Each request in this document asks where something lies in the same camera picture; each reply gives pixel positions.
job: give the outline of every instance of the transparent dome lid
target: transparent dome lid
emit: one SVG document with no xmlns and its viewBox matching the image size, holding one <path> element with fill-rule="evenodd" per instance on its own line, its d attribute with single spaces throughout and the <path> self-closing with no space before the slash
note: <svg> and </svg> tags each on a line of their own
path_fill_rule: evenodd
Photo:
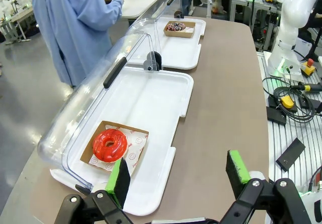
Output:
<svg viewBox="0 0 322 224">
<path fill-rule="evenodd" d="M 86 121 L 113 81 L 129 61 L 141 61 L 147 70 L 157 70 L 148 34 L 130 34 L 121 38 L 100 60 L 91 74 L 75 89 L 53 120 L 49 131 L 38 143 L 38 155 L 52 166 L 65 170 L 83 186 L 91 186 L 68 166 L 68 154 Z"/>
<path fill-rule="evenodd" d="M 152 47 L 155 52 L 161 54 L 160 19 L 183 18 L 181 0 L 157 0 L 149 9 L 147 9 L 128 29 L 126 34 L 147 33 L 152 38 Z"/>
</svg>

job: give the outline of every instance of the white tray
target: white tray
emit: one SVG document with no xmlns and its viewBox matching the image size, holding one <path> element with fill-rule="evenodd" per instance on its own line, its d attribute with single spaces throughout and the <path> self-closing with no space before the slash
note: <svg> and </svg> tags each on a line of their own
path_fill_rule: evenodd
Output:
<svg viewBox="0 0 322 224">
<path fill-rule="evenodd" d="M 183 21 L 183 22 L 195 22 L 195 32 L 192 38 L 179 38 L 179 37 L 167 37 L 164 34 L 164 28 L 169 21 Z M 159 35 L 162 66 L 175 69 L 193 69 L 197 66 L 201 44 L 199 44 L 200 37 L 204 36 L 206 29 L 206 22 L 199 19 L 173 19 L 173 18 L 160 18 L 157 21 L 157 33 Z M 154 35 L 154 26 L 147 24 L 143 28 L 144 32 Z M 142 46 L 141 49 L 146 49 L 149 45 Z M 142 64 L 140 60 L 141 52 L 139 50 L 134 53 L 132 59 L 134 64 Z"/>
<path fill-rule="evenodd" d="M 171 147 L 180 117 L 185 117 L 193 79 L 184 73 L 148 72 L 125 67 L 109 91 L 103 91 L 95 110 L 75 140 L 68 156 L 69 168 L 94 186 L 109 179 L 109 173 L 81 162 L 87 142 L 102 120 L 149 131 L 146 147 L 132 177 L 124 211 L 148 215 L 160 202 L 176 149 Z M 74 189 L 77 180 L 62 170 L 51 170 L 59 182 Z"/>
</svg>

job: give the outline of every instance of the red glazed donut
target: red glazed donut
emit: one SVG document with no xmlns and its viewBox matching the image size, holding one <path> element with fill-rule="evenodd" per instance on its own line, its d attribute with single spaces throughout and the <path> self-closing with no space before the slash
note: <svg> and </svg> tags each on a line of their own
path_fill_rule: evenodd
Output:
<svg viewBox="0 0 322 224">
<path fill-rule="evenodd" d="M 125 156 L 128 145 L 125 135 L 116 129 L 107 129 L 94 139 L 93 152 L 101 161 L 113 163 Z"/>
</svg>

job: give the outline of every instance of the brown table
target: brown table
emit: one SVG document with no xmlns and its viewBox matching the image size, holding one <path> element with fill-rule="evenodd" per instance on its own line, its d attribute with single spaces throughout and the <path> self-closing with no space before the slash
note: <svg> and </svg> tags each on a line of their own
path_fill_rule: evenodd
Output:
<svg viewBox="0 0 322 224">
<path fill-rule="evenodd" d="M 261 74 L 248 26 L 207 22 L 197 68 L 186 71 L 194 89 L 173 146 L 176 156 L 163 199 L 149 216 L 134 223 L 205 216 L 220 220 L 234 201 L 225 172 L 227 150 L 239 150 L 248 170 L 268 177 L 268 130 Z M 44 169 L 32 196 L 32 213 L 53 223 L 63 198 L 73 190 Z M 251 223 L 264 223 L 264 212 Z"/>
</svg>

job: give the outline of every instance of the blue lab coat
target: blue lab coat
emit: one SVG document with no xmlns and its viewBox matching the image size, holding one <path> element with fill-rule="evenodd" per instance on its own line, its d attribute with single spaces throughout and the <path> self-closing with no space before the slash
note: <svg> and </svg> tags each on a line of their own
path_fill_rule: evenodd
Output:
<svg viewBox="0 0 322 224">
<path fill-rule="evenodd" d="M 111 49 L 107 30 L 122 16 L 123 0 L 32 1 L 60 80 L 79 85 Z"/>
</svg>

